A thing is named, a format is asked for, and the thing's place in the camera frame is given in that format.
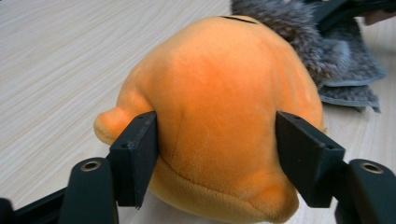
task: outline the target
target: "gray fuzzy fabric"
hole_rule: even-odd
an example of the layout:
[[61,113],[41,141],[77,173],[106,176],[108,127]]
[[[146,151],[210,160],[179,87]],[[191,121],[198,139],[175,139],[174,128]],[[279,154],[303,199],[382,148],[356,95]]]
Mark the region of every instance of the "gray fuzzy fabric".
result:
[[377,97],[368,84],[386,72],[361,38],[354,19],[336,23],[321,34],[313,23],[318,5],[301,0],[232,0],[234,15],[262,22],[296,50],[318,86],[322,102],[356,107],[370,106],[379,112]]

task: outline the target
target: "stuffed animal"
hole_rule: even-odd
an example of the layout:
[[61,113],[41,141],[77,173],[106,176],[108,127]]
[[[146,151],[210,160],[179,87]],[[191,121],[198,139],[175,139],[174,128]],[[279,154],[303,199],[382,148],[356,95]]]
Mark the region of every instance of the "stuffed animal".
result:
[[284,222],[298,207],[276,150],[276,111],[323,129],[318,90],[294,49],[250,17],[194,22],[149,53],[115,107],[94,122],[111,145],[157,113],[160,155],[149,190],[201,217]]

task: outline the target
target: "bolt hole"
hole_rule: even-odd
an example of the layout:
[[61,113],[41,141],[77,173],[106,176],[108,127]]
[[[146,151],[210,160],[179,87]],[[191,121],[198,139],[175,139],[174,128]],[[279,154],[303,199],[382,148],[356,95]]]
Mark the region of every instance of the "bolt hole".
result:
[[81,166],[83,172],[94,171],[102,165],[99,161],[89,161]]
[[373,174],[383,174],[384,170],[381,169],[381,167],[378,167],[375,164],[369,163],[369,162],[364,162],[361,164],[361,168],[363,168],[364,170],[373,173]]

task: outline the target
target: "table surface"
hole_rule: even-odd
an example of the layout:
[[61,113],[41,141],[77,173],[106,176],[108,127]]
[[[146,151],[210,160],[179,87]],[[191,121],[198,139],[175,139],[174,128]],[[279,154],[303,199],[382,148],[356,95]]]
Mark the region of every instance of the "table surface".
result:
[[[0,1],[0,197],[20,208],[67,184],[71,168],[104,157],[95,116],[113,106],[130,70],[189,23],[228,15],[227,0]],[[396,171],[396,19],[362,26],[389,72],[372,89],[382,113],[325,105],[328,135],[345,161],[367,159]],[[301,202],[288,223],[334,223],[331,209]],[[148,193],[120,208],[120,223],[218,223],[181,212]]]

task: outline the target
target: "wooden table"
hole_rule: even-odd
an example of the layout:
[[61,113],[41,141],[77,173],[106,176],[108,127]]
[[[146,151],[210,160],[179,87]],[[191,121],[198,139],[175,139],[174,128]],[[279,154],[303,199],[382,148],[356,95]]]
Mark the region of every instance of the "wooden table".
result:
[[[95,116],[151,49],[198,19],[228,15],[226,0],[0,1],[0,197],[20,208],[66,186],[71,168],[103,157]],[[362,27],[389,72],[372,85],[382,113],[325,105],[329,136],[355,158],[396,171],[396,19]],[[218,223],[147,194],[121,223]],[[288,223],[334,223],[333,209],[301,207]]]

